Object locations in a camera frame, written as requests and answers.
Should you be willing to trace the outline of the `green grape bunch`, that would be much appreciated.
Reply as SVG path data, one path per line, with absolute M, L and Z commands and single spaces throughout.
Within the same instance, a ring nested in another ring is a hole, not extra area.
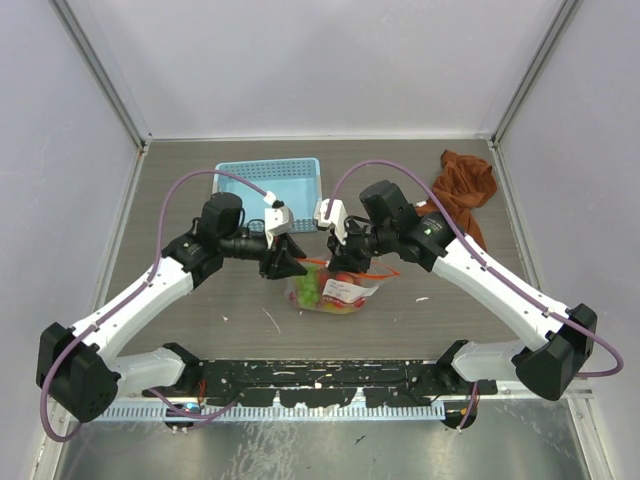
M 294 279 L 294 285 L 298 305 L 303 309 L 314 309 L 321 297 L 318 269 L 308 269 L 304 276 Z

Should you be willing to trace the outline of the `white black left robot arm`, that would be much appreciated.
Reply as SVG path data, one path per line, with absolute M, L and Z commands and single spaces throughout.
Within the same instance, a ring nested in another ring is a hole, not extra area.
M 43 401 L 54 399 L 79 422 L 111 403 L 153 387 L 178 396 L 194 393 L 204 378 L 202 361 L 176 343 L 145 354 L 121 351 L 156 316 L 218 272 L 225 260 L 255 261 L 261 277 L 279 280 L 306 273 L 304 252 L 291 238 L 290 209 L 268 197 L 264 230 L 242 225 L 239 196 L 215 193 L 189 231 L 172 240 L 136 282 L 70 327 L 50 325 L 41 335 L 36 384 Z

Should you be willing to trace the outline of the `light blue plastic basket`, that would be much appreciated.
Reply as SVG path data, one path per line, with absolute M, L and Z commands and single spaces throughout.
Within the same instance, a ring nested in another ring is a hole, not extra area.
M 216 170 L 242 177 L 264 191 L 273 192 L 287 205 L 293 215 L 291 233 L 316 231 L 314 212 L 322 199 L 321 172 L 316 158 L 252 160 L 220 163 Z M 258 194 L 238 180 L 227 176 L 213 177 L 212 192 L 238 195 L 243 202 L 245 222 L 252 230 L 261 230 L 258 219 L 264 218 L 267 204 Z

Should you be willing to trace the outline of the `clear zip top bag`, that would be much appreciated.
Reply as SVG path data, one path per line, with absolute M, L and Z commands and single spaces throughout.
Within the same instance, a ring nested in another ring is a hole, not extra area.
M 306 268 L 304 276 L 287 279 L 285 299 L 292 307 L 329 314 L 351 314 L 359 311 L 379 288 L 400 273 L 373 261 L 366 273 L 330 271 L 324 258 L 300 259 Z

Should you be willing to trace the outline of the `red strawberry cluster with leaves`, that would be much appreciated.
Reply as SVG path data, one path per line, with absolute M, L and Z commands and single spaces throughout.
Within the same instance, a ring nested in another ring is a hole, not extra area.
M 350 273 L 324 272 L 320 276 L 319 287 L 319 304 L 327 310 L 357 311 L 366 301 L 366 288 L 358 277 Z

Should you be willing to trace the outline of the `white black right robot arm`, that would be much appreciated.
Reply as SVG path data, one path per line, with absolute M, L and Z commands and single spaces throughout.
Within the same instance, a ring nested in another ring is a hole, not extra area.
M 455 342 L 438 370 L 444 390 L 459 394 L 480 380 L 518 380 L 546 400 L 564 394 L 593 351 L 597 315 L 590 307 L 570 308 L 536 290 L 471 236 L 456 234 L 442 213 L 420 214 L 388 180 L 367 187 L 360 201 L 366 218 L 347 215 L 339 200 L 316 205 L 317 226 L 330 233 L 330 269 L 365 273 L 372 258 L 395 253 L 464 290 L 517 336 Z

